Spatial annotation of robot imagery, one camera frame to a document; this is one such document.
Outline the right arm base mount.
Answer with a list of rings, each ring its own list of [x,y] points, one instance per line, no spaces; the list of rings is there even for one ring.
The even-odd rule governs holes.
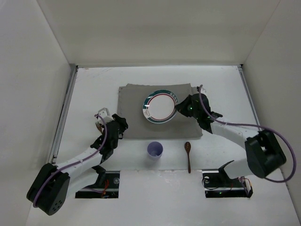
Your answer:
[[[218,169],[202,170],[202,186],[206,198],[251,198],[253,187],[248,178],[237,177],[230,179],[224,168],[230,161]]]

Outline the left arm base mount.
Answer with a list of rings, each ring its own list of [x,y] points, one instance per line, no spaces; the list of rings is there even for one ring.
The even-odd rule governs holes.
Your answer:
[[[93,167],[98,174],[96,182],[76,192],[76,199],[117,199],[120,171],[106,171],[100,165]]]

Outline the lavender plastic cup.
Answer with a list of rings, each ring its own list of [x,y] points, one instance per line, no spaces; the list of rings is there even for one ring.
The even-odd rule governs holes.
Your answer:
[[[149,143],[147,147],[147,154],[151,160],[157,161],[163,153],[163,146],[160,142],[154,141]]]

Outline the grey cloth placemat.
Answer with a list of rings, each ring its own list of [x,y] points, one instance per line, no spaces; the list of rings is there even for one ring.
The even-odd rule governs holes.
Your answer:
[[[193,118],[176,113],[174,118],[162,124],[148,121],[143,114],[143,103],[147,96],[157,90],[169,90],[182,102],[188,95],[195,94],[196,88],[187,84],[137,85],[119,87],[117,115],[125,118],[128,129],[125,139],[199,139],[202,129]]]

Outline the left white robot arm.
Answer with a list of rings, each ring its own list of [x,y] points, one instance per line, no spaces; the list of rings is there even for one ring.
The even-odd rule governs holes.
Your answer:
[[[101,116],[98,113],[95,117],[101,135],[87,150],[63,163],[42,166],[26,195],[33,207],[52,216],[69,195],[103,182],[106,170],[101,164],[112,156],[128,124],[117,114]]]

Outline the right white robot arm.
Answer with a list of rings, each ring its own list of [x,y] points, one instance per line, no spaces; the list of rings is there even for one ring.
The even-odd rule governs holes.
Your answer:
[[[286,163],[286,156],[273,132],[228,122],[223,115],[211,111],[204,94],[188,95],[175,109],[186,117],[196,119],[201,129],[224,137],[245,150],[244,159],[229,161],[218,169],[225,178],[249,175],[266,178]]]

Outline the white plate green rim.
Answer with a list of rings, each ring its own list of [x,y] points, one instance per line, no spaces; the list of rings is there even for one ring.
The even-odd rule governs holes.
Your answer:
[[[177,104],[179,101],[173,92],[166,89],[156,90],[144,100],[143,115],[151,123],[166,123],[176,115]]]

